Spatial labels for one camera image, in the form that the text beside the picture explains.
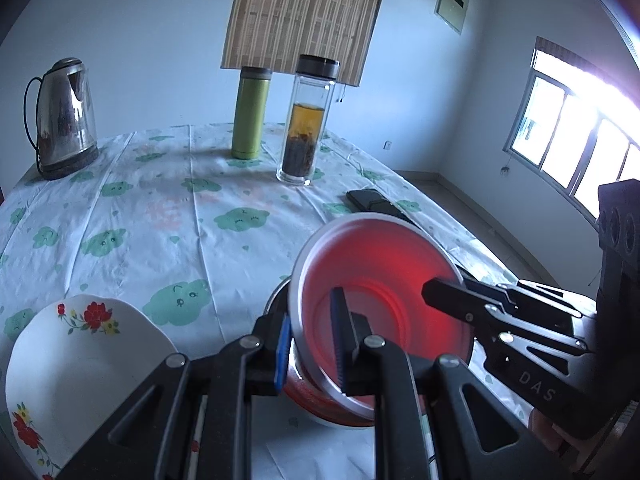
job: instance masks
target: kettle base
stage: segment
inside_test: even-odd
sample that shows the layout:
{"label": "kettle base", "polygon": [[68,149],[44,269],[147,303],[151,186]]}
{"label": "kettle base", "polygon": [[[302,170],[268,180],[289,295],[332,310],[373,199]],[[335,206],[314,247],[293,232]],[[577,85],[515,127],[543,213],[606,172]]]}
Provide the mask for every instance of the kettle base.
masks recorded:
{"label": "kettle base", "polygon": [[57,180],[75,173],[78,170],[82,170],[82,168],[88,166],[98,158],[98,153],[98,147],[93,145],[77,155],[70,156],[55,164],[47,164],[46,166],[38,165],[38,171],[46,180]]}

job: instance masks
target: bottle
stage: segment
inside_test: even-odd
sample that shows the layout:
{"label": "bottle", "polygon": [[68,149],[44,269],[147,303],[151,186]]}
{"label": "bottle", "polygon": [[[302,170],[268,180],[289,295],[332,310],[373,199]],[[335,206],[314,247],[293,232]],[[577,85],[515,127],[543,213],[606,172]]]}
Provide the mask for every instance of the bottle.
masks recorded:
{"label": "bottle", "polygon": [[268,68],[243,66],[240,71],[231,141],[231,154],[235,158],[250,159],[260,154],[264,108],[270,81],[271,70]]}
{"label": "bottle", "polygon": [[299,186],[311,183],[339,68],[333,59],[300,55],[276,173],[279,180]]}

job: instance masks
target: kettle handle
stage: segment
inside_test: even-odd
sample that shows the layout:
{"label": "kettle handle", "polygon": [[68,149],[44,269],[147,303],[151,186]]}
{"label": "kettle handle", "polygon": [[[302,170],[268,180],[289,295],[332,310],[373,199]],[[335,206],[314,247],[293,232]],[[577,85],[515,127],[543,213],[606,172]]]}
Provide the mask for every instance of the kettle handle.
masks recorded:
{"label": "kettle handle", "polygon": [[42,85],[42,78],[36,76],[36,77],[33,77],[31,81],[27,83],[27,88],[24,91],[24,99],[22,101],[22,118],[24,119],[24,131],[27,132],[27,137],[29,138],[29,142],[33,146],[33,149],[36,150],[36,154],[37,154],[38,147],[35,145],[35,143],[31,139],[31,136],[29,135],[29,127],[27,126],[27,92],[29,91],[29,86],[31,86],[31,83],[33,83],[36,80],[40,82],[40,85]]}

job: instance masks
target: electric kettle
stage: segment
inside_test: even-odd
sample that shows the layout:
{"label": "electric kettle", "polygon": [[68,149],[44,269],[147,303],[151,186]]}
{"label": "electric kettle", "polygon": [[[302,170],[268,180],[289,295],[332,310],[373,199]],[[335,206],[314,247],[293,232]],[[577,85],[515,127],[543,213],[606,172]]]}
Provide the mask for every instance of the electric kettle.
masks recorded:
{"label": "electric kettle", "polygon": [[[36,102],[38,136],[33,142],[27,127],[27,92],[40,82]],[[94,107],[87,70],[79,59],[65,57],[42,77],[34,77],[24,91],[24,129],[36,150],[36,167],[47,180],[67,176],[91,164],[98,156]]]}

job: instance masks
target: thermos lid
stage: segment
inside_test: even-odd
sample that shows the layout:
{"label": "thermos lid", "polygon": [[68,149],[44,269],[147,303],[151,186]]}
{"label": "thermos lid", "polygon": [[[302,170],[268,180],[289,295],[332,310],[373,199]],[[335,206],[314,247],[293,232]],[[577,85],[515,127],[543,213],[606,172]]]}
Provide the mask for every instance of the thermos lid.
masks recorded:
{"label": "thermos lid", "polygon": [[271,81],[272,73],[273,72],[270,69],[259,66],[243,66],[240,69],[240,77],[244,79],[262,79],[264,81]]}
{"label": "thermos lid", "polygon": [[300,54],[296,74],[310,75],[335,81],[338,77],[340,61],[328,59],[327,57],[312,56],[310,54]]}
{"label": "thermos lid", "polygon": [[55,72],[56,70],[60,70],[61,68],[67,68],[69,66],[79,64],[82,64],[82,61],[80,61],[77,57],[65,57],[60,61],[55,62],[53,66],[49,70],[47,70],[47,73],[45,75],[50,74],[51,72]]}

